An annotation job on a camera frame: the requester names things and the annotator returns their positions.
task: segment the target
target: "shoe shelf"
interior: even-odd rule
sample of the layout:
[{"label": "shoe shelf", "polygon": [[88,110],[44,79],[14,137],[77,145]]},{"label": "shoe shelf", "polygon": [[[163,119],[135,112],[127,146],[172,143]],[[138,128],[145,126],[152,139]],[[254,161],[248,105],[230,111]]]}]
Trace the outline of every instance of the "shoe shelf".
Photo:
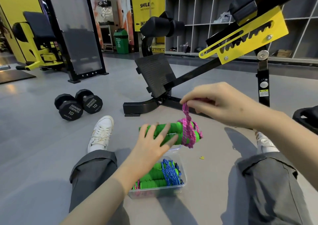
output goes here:
[{"label": "shoe shelf", "polygon": [[[206,47],[205,40],[233,22],[217,22],[227,12],[232,0],[166,0],[166,10],[174,19],[185,23],[185,32],[179,37],[166,37],[165,53],[168,55],[198,56],[197,47]],[[269,60],[318,64],[318,0],[291,0],[282,7],[289,34],[268,46]],[[182,52],[188,42],[190,53]],[[278,50],[290,50],[290,57],[277,57]],[[243,59],[255,59],[250,52]]]}]

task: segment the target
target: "hand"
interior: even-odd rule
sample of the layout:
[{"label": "hand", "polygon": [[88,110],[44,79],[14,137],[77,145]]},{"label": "hand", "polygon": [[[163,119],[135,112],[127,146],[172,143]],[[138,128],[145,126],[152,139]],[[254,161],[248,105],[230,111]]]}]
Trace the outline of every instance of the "hand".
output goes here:
[{"label": "hand", "polygon": [[274,112],[226,82],[197,86],[180,101],[181,104],[185,102],[197,113],[221,123],[251,129],[257,129],[269,112]]},{"label": "hand", "polygon": [[165,143],[163,146],[160,146],[163,139],[166,137],[167,132],[169,131],[170,124],[166,124],[164,129],[154,139],[154,132],[157,125],[158,123],[151,125],[147,135],[146,130],[148,124],[144,124],[141,127],[136,146],[122,164],[122,166],[129,166],[132,168],[131,171],[134,173],[134,181],[137,181],[139,178],[147,174],[154,164],[173,146],[178,139],[178,135],[176,134],[167,143]]}]

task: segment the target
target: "blue rope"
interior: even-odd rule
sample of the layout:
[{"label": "blue rope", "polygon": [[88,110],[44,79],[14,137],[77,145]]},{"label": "blue rope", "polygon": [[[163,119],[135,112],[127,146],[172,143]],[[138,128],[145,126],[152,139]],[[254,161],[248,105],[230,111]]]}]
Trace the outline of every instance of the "blue rope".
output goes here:
[{"label": "blue rope", "polygon": [[163,159],[163,161],[161,162],[161,167],[162,167],[164,178],[167,182],[167,186],[180,185],[179,177],[181,176],[181,172],[179,173],[179,176],[178,176],[177,172],[175,171],[175,168],[179,170],[179,166],[175,167],[173,164],[173,160]]}]

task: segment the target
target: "yellow metal bracket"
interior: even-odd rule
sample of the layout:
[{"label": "yellow metal bracket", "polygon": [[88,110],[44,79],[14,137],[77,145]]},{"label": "yellow metal bracket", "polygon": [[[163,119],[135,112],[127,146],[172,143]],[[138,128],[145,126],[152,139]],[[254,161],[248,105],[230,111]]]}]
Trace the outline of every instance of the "yellow metal bracket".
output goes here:
[{"label": "yellow metal bracket", "polygon": [[40,67],[40,66],[54,66],[54,65],[58,65],[58,64],[63,63],[63,62],[57,62],[56,58],[55,58],[55,60],[52,60],[53,62],[45,63],[43,61],[41,55],[47,55],[47,57],[48,57],[48,55],[50,55],[50,54],[54,55],[54,54],[50,53],[47,48],[42,49],[42,50],[38,50],[38,47],[34,42],[34,35],[32,33],[32,30],[31,30],[29,24],[25,23],[25,22],[21,22],[20,25],[22,27],[22,30],[23,30],[25,36],[26,36],[26,39],[28,40],[28,43],[31,46],[31,50],[32,50],[32,52],[35,56],[35,59],[36,59],[36,61],[34,63],[25,67],[27,70],[32,70],[32,69],[35,69],[35,68]]},{"label": "yellow metal bracket", "polygon": [[[270,24],[269,27],[265,27],[263,30],[259,30],[256,34],[249,36],[244,42],[240,42],[239,45],[233,46],[231,43],[235,42],[238,38],[256,30],[257,28]],[[239,34],[232,40],[220,45],[219,47],[211,50],[212,47],[226,41],[234,34]],[[288,34],[288,29],[284,20],[283,13],[279,6],[266,12],[245,26],[237,29],[233,33],[227,35],[221,40],[217,41],[213,45],[205,48],[199,53],[200,58],[208,58],[213,54],[217,54],[222,64],[230,62],[236,58],[239,58],[261,46],[264,46],[272,41],[275,41]]]}]

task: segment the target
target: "warning label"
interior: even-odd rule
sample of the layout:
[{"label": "warning label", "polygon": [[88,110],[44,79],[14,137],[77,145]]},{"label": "warning label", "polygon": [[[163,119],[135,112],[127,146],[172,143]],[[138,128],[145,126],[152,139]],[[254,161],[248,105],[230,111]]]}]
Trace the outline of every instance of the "warning label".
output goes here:
[{"label": "warning label", "polygon": [[260,97],[268,97],[268,89],[260,90]]}]

